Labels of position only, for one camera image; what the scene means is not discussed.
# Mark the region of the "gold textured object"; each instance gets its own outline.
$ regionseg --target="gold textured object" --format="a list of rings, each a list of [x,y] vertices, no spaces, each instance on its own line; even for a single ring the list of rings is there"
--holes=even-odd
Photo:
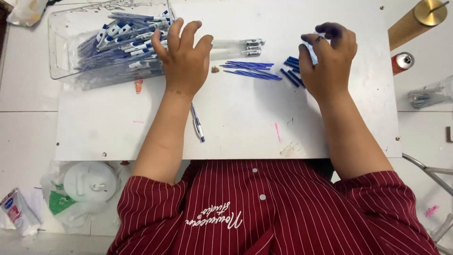
[[[439,25],[447,18],[446,4],[440,0],[421,0],[389,30],[390,50],[394,50]]]

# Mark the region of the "ballpoint pen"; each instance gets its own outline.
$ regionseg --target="ballpoint pen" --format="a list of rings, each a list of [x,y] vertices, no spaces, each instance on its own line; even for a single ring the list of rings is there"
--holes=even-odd
[[[195,127],[195,131],[197,131],[198,137],[200,137],[201,142],[204,142],[203,129],[201,128],[200,120],[198,119],[197,113],[195,112],[195,107],[193,107],[193,103],[190,104],[190,109],[192,110],[193,114],[193,125]]]

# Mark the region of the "person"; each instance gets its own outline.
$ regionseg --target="person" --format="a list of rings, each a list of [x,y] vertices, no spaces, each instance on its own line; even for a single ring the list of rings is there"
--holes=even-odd
[[[164,63],[166,89],[121,199],[107,254],[439,254],[417,220],[415,196],[394,172],[350,93],[356,35],[336,23],[304,34],[300,75],[323,117],[331,183],[305,160],[192,161],[175,184],[191,101],[204,84],[213,37],[195,48],[200,21],[176,20]]]

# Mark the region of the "brown crumb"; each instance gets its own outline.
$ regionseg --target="brown crumb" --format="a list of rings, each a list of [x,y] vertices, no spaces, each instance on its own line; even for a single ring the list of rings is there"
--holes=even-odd
[[[211,68],[211,73],[215,74],[215,73],[218,73],[218,72],[220,72],[220,69],[217,66],[213,66]]]

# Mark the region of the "pile of pens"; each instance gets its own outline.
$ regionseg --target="pile of pens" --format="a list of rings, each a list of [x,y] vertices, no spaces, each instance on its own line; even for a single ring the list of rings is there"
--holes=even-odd
[[[282,72],[296,87],[302,85],[305,88],[304,82],[302,79],[296,75],[295,73],[300,73],[299,70],[299,60],[295,57],[288,57],[288,59],[284,63],[286,66],[292,67],[293,70],[288,70],[287,72],[282,68],[280,72]]]
[[[102,69],[112,78],[125,78],[134,80],[143,78],[147,74],[162,75],[161,61],[157,59],[151,45],[151,37],[160,30],[160,40],[167,47],[168,29],[170,18],[168,11],[160,16],[145,16],[130,13],[113,12],[108,18],[113,19],[109,24],[104,24],[89,39],[78,45],[78,62],[74,69],[80,72]],[[108,67],[115,64],[121,65],[113,72]]]
[[[224,65],[221,65],[224,68],[231,68],[231,69],[246,69],[244,70],[236,70],[236,71],[229,71],[223,70],[224,72],[231,73],[231,74],[239,74],[259,79],[266,79],[266,80],[282,80],[278,75],[270,74],[263,70],[270,70],[273,66],[273,63],[257,63],[257,62],[241,62],[241,61],[227,61]]]

